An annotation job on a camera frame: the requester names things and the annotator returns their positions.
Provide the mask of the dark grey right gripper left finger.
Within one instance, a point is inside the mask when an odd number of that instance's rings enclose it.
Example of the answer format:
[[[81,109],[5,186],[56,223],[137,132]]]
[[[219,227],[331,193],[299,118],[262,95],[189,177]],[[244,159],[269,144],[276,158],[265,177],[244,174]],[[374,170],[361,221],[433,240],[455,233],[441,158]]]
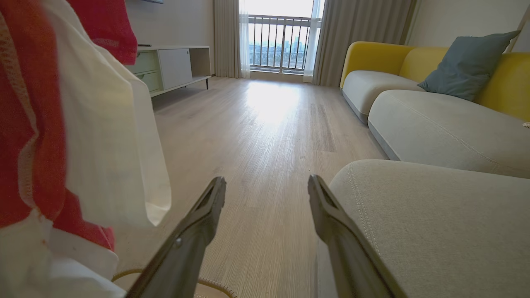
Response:
[[[226,181],[215,177],[127,292],[127,298],[192,298],[206,247],[224,206]]]

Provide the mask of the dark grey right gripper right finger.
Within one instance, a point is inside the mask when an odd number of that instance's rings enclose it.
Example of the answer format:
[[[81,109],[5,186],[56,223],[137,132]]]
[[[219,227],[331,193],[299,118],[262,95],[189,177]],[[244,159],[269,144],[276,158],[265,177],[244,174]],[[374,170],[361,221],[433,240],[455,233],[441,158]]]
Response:
[[[308,178],[311,213],[327,245],[339,298],[405,298],[406,294],[325,181]]]

